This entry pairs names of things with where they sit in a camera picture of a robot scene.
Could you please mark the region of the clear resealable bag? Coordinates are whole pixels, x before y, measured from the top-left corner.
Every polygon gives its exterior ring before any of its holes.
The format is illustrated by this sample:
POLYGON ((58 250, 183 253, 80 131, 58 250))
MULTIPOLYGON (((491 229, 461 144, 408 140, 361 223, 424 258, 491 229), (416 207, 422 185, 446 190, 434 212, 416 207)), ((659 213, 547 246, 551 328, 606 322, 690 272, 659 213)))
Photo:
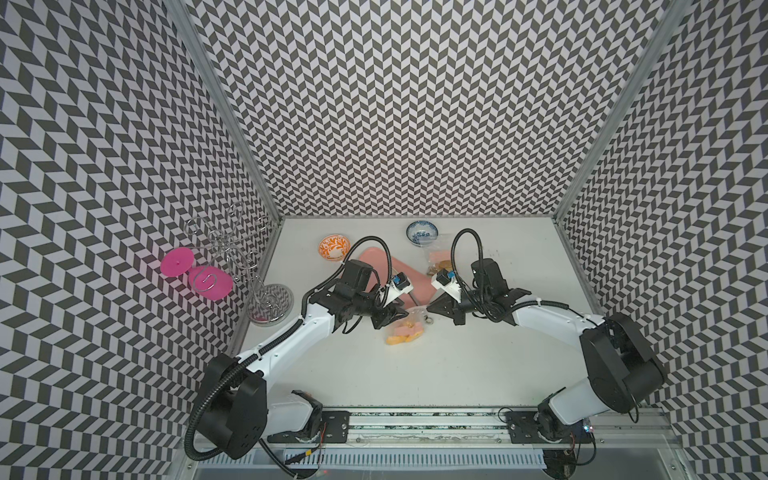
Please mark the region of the clear resealable bag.
POLYGON ((398 321, 396 321, 396 322, 392 323, 390 326, 388 326, 388 327, 387 327, 387 336, 386 336, 386 339, 387 339, 387 337, 388 337, 389 335, 392 335, 392 334, 393 334, 393 332, 394 332, 396 329, 398 329, 398 328, 402 328, 402 327, 405 327, 405 328, 417 328, 417 329, 423 329, 423 330, 424 330, 424 333, 425 333, 425 331, 426 331, 426 329, 427 329, 427 326, 428 326, 428 325, 426 325, 426 324, 422 324, 421 322, 414 322, 414 321, 413 321, 413 320, 412 320, 412 319, 409 317, 409 315, 408 315, 408 316, 407 316, 405 319, 402 319, 402 320, 398 320, 398 321))
POLYGON ((434 276, 440 270, 453 271, 451 261, 452 238, 446 235, 437 237, 426 246, 427 276, 434 276))

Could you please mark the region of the metal tongs white tips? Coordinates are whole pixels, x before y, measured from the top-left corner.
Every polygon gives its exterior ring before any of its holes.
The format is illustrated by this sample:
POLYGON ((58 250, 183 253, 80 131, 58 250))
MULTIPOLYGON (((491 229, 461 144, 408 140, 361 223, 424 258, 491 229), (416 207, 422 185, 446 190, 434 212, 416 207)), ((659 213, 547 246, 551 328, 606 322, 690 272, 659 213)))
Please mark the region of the metal tongs white tips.
POLYGON ((409 317, 414 322, 421 322, 422 324, 432 325, 434 323, 434 320, 430 317, 427 309, 418 302, 418 299, 414 296, 412 292, 409 292, 408 296, 414 304, 413 307, 408 309, 409 317))

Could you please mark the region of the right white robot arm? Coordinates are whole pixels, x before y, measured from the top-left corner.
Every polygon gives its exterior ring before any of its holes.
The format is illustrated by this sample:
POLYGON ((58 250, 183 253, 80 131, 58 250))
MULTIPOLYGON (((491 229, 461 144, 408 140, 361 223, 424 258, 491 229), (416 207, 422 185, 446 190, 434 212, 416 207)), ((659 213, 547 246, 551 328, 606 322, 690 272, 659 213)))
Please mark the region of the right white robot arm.
POLYGON ((569 427, 607 411, 637 421, 640 402, 667 380, 667 368, 638 324, 624 314, 582 314, 521 288, 481 293, 455 279, 435 278, 431 284, 440 293, 427 306, 432 314, 461 324, 467 313, 479 313, 494 323, 538 331, 581 352, 586 376, 546 397, 533 415, 537 435, 546 442, 559 442, 569 427))

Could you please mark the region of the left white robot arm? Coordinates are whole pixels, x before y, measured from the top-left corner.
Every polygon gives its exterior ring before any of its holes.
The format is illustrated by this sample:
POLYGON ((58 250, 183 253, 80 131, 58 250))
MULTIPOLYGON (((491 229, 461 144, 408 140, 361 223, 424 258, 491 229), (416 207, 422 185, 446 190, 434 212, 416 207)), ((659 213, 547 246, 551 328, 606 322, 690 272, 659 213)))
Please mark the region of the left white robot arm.
POLYGON ((193 461, 226 454, 238 459, 258 442, 289 432, 313 442, 323 430, 322 404, 302 390, 273 387, 308 350, 354 317, 368 316, 379 329, 408 315, 394 286, 375 292, 316 292, 306 312, 256 347, 217 356, 197 392, 184 451, 193 461))

